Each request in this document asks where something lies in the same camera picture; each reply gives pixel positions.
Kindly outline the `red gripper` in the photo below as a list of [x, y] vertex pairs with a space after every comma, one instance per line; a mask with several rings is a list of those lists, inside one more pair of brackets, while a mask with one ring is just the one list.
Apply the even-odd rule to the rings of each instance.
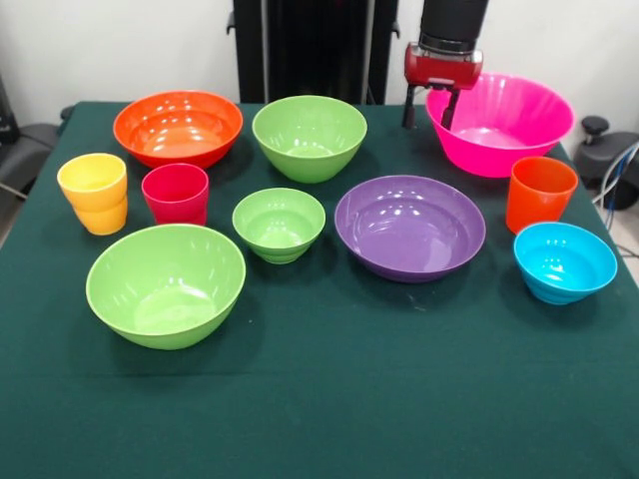
[[470, 90], [477, 82], [483, 66], [483, 53], [474, 50], [464, 55], [447, 55], [422, 49], [409, 43], [404, 54], [404, 77], [408, 84], [404, 102], [402, 126], [414, 127], [414, 95], [416, 87], [451, 89], [441, 126], [451, 127], [459, 90]]

